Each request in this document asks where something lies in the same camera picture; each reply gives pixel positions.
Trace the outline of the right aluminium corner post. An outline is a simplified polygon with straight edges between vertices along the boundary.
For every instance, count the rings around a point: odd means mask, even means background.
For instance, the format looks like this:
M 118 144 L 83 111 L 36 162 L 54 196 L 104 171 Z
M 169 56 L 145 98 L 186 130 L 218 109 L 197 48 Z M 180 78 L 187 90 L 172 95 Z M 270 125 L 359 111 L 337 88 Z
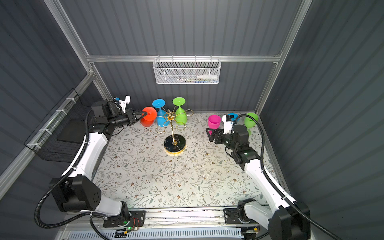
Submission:
M 288 31 L 287 37 L 284 41 L 284 44 L 282 46 L 282 49 L 276 57 L 278 60 L 274 62 L 274 67 L 271 69 L 269 78 L 266 82 L 266 85 L 263 89 L 263 92 L 261 94 L 261 97 L 259 99 L 259 102 L 257 104 L 257 107 L 255 108 L 255 113 L 257 115 L 261 115 L 263 108 L 268 100 L 268 97 L 273 89 L 273 86 L 275 85 L 275 82 L 283 68 L 284 63 L 286 62 L 286 59 L 288 57 L 288 54 L 293 46 L 293 43 L 297 37 L 297 34 L 304 22 L 304 19 L 310 9 L 310 6 L 312 4 L 312 0 L 305 0 L 301 1 L 301 4 L 298 8 L 298 11 L 295 15 L 295 18 L 291 24 L 291 27 Z

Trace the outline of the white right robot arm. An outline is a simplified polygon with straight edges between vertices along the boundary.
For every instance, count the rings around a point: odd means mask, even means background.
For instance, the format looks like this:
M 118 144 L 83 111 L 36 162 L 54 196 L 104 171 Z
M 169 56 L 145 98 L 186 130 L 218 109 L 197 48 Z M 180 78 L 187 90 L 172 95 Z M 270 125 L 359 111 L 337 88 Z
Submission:
M 207 129 L 210 142 L 223 144 L 232 150 L 231 157 L 246 174 L 256 182 L 269 208 L 255 200 L 247 199 L 238 203 L 239 219 L 248 223 L 255 221 L 268 230 L 273 240 L 308 240 L 311 237 L 311 224 L 302 217 L 287 201 L 291 201 L 303 213 L 310 210 L 304 203 L 298 204 L 265 169 L 262 169 L 262 156 L 250 147 L 246 126 L 234 125 L 231 130 Z

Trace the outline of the white mesh wall basket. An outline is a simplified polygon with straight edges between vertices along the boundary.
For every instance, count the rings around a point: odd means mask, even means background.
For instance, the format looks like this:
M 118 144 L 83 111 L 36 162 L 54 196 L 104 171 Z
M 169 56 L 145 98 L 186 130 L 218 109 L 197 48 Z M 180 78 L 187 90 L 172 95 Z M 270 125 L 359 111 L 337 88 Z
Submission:
M 220 59 L 153 62 L 155 80 L 160 85 L 215 85 L 220 82 L 221 67 Z

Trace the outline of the aluminium corner frame post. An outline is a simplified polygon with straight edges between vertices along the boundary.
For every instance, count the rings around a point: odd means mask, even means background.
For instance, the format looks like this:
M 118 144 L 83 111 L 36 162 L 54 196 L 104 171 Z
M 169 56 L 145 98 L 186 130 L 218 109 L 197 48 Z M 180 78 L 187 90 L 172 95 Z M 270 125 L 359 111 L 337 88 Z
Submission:
M 64 33 L 80 62 L 82 63 L 84 69 L 87 71 L 88 75 L 92 75 L 92 81 L 99 91 L 103 99 L 112 101 L 113 96 L 111 95 L 107 85 L 105 84 L 99 70 L 94 63 L 91 63 L 88 60 L 90 56 L 85 45 L 83 44 L 79 34 L 77 33 L 74 25 L 72 24 L 69 16 L 67 15 L 64 7 L 60 1 L 44 1 L 45 5 L 48 7 L 58 26 Z

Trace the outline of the blue wine glass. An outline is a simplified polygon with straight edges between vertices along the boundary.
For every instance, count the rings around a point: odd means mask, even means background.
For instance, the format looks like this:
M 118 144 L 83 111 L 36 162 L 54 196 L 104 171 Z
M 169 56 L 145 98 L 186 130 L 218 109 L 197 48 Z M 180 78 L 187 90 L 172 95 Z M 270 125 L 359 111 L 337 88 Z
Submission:
M 168 121 L 168 115 L 166 111 L 163 109 L 165 104 L 166 102 L 163 99 L 156 99 L 152 103 L 153 107 L 158 110 L 157 117 L 156 117 L 158 127 L 166 127 L 170 123 Z
M 229 113 L 228 116 L 231 117 L 231 121 L 232 121 L 232 122 L 235 121 L 236 118 L 238 117 L 238 115 L 237 115 L 237 114 L 234 114 L 234 113 Z

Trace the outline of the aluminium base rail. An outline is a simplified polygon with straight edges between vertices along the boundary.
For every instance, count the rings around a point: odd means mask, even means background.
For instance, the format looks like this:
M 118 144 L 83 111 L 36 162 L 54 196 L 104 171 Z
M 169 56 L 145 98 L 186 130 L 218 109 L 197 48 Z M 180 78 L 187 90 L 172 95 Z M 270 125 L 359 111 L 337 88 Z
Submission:
M 287 235 L 288 238 L 310 231 L 310 224 L 295 211 L 283 207 L 272 211 L 253 200 L 240 202 L 237 207 L 131 209 L 129 214 L 129 220 L 121 216 L 100 217 L 93 226 L 130 230 L 159 226 L 262 226 L 271 233 Z

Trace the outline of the white vented cover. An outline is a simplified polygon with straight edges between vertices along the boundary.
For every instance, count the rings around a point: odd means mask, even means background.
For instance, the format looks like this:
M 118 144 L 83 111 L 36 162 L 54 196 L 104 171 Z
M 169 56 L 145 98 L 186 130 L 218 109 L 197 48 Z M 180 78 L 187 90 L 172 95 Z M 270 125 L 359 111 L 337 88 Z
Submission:
M 178 228 L 178 229 L 141 229 L 124 234 L 121 230 L 102 230 L 110 240 L 241 240 L 238 228 Z

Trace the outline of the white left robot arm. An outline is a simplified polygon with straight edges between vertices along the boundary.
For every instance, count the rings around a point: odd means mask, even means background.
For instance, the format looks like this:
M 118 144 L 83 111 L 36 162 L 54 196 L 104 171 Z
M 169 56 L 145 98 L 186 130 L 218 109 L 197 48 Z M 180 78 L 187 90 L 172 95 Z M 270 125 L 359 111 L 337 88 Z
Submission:
M 96 212 L 107 217 L 130 218 L 125 203 L 103 196 L 93 179 L 116 128 L 129 127 L 147 116 L 146 112 L 124 110 L 117 102 L 98 101 L 91 106 L 85 120 L 85 136 L 65 180 L 52 179 L 52 196 L 62 212 Z

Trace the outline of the red wine glass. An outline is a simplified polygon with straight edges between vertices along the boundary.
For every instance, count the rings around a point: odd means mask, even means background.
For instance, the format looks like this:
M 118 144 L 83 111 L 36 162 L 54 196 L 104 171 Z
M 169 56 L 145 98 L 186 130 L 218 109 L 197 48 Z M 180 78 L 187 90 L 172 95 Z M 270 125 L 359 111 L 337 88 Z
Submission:
M 144 127 L 151 127 L 154 124 L 155 119 L 157 118 L 157 111 L 153 107 L 145 107 L 143 112 L 147 113 L 141 119 L 141 124 Z

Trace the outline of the pink wine glass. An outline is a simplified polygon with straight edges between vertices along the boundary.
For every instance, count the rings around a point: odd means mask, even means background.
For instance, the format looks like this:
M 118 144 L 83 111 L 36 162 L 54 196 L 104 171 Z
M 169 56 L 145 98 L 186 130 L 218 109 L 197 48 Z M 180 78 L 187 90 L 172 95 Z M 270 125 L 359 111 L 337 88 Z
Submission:
M 209 128 L 216 130 L 220 127 L 222 118 L 218 115 L 211 115 L 209 116 L 208 121 L 209 121 Z

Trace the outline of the green wine glass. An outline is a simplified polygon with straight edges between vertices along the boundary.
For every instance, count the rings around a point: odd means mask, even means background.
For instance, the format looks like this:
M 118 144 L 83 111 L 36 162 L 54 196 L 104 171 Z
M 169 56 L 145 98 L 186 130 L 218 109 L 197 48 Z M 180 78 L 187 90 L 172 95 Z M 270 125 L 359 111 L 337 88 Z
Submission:
M 247 115 L 251 116 L 256 121 L 259 120 L 259 116 L 257 114 L 255 114 L 255 113 L 247 113 Z M 247 130 L 248 130 L 248 133 L 249 133 L 249 136 L 250 136 L 252 134 L 251 133 L 251 128 L 253 128 L 256 125 L 255 121 L 253 121 L 252 119 L 250 119 L 248 117 L 245 117 L 244 125 L 247 127 Z
M 174 120 L 178 125 L 185 125 L 187 123 L 187 114 L 186 111 L 182 108 L 182 106 L 186 103 L 186 100 L 183 97 L 176 97 L 173 99 L 173 104 L 178 107 L 175 111 Z

